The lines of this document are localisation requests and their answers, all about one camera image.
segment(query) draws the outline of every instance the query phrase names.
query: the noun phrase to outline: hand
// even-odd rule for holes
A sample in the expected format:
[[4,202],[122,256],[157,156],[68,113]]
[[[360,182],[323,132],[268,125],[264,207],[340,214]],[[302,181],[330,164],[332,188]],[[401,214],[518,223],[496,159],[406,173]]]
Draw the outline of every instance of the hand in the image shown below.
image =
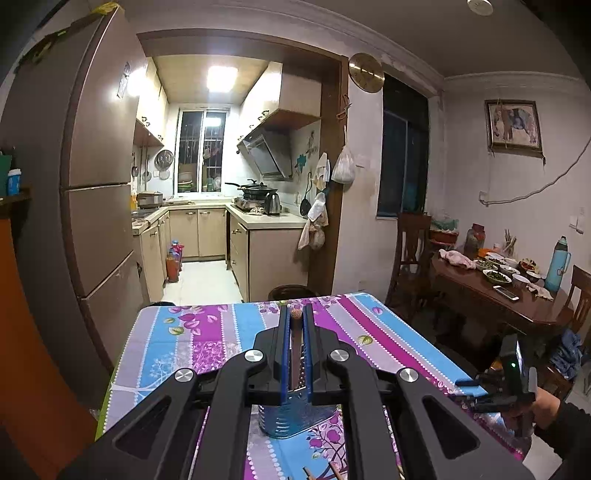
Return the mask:
[[545,430],[556,419],[558,408],[560,408],[560,400],[543,388],[538,387],[535,402],[531,405],[519,406],[513,410],[503,412],[501,416],[506,427],[515,430],[517,429],[517,417],[531,411],[534,414],[534,422],[542,430]]

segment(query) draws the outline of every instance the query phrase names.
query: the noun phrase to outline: upper cabinet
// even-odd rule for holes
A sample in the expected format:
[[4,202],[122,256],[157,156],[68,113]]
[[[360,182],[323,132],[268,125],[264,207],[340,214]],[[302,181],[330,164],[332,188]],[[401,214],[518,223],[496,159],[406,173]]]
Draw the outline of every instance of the upper cabinet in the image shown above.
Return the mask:
[[139,122],[134,136],[136,145],[162,146],[167,110],[168,100],[158,78],[156,64],[153,59],[148,58],[145,82],[139,96],[136,115]]
[[322,84],[291,73],[281,63],[269,66],[244,99],[240,136],[263,124],[274,129],[299,129],[320,118]]

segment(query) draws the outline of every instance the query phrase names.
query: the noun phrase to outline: glass jar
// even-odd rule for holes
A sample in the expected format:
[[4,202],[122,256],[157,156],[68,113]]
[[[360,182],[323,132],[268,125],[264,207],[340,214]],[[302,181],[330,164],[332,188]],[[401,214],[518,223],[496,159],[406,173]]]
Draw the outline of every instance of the glass jar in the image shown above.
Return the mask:
[[464,255],[468,258],[476,258],[478,256],[478,249],[484,247],[484,240],[486,233],[482,225],[477,223],[472,224],[472,228],[468,229],[466,234],[466,243],[464,244]]

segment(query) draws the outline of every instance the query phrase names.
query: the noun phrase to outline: ceiling light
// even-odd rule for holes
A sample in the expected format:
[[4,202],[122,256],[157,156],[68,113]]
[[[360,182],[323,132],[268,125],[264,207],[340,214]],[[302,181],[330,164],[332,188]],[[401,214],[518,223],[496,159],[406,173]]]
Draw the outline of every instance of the ceiling light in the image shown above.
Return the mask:
[[236,82],[238,69],[235,67],[209,67],[207,88],[210,92],[229,92]]
[[476,15],[487,17],[492,15],[492,4],[488,0],[468,0],[468,7]]

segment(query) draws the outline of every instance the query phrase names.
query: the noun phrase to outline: gas stove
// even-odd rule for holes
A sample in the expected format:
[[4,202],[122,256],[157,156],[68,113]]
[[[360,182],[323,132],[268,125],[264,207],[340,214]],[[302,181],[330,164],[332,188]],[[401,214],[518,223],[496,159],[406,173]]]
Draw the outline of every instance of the gas stove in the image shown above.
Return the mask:
[[243,212],[250,212],[256,207],[265,207],[265,200],[245,200],[243,197],[234,198],[234,205]]

